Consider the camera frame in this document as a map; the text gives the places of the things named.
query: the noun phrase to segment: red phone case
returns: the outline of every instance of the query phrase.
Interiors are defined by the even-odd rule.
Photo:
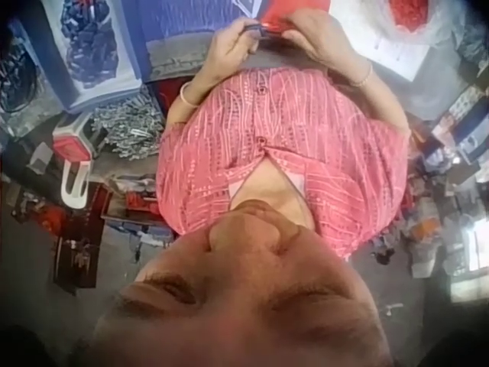
[[[322,9],[329,12],[330,0],[268,0],[268,9],[260,22],[270,33],[282,34],[293,26],[283,18],[301,8]]]

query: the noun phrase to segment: hand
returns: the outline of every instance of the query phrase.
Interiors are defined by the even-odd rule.
[[[197,79],[214,86],[238,72],[249,54],[254,54],[258,48],[256,32],[243,33],[243,30],[245,26],[257,23],[254,19],[239,18],[229,27],[217,31]]]
[[[368,75],[369,63],[355,52],[342,26],[326,11],[303,8],[287,20],[296,29],[283,32],[282,37],[305,50],[313,60],[354,83]]]

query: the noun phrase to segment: shirt button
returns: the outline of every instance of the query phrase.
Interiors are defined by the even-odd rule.
[[[257,93],[259,96],[264,96],[265,94],[267,94],[268,92],[268,88],[266,86],[259,86],[257,88]]]

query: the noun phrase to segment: wire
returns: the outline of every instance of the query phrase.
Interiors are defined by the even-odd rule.
[[[37,68],[31,56],[19,43],[13,43],[6,58],[0,60],[0,109],[19,112],[37,93]]]

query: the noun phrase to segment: bangle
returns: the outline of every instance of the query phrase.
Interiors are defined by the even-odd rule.
[[[182,87],[180,88],[180,98],[182,99],[183,103],[185,103],[187,106],[192,107],[193,109],[198,109],[199,108],[198,105],[194,105],[193,103],[190,103],[189,101],[186,100],[185,96],[183,96],[183,91],[190,84],[191,82],[186,82],[185,84],[182,85]]]
[[[364,86],[365,84],[367,84],[368,80],[370,79],[370,77],[374,73],[374,67],[372,66],[372,63],[369,63],[369,65],[370,66],[368,68],[368,74],[367,74],[367,76],[360,83],[350,82],[350,85],[351,86],[353,86],[355,88],[361,88],[362,86]]]

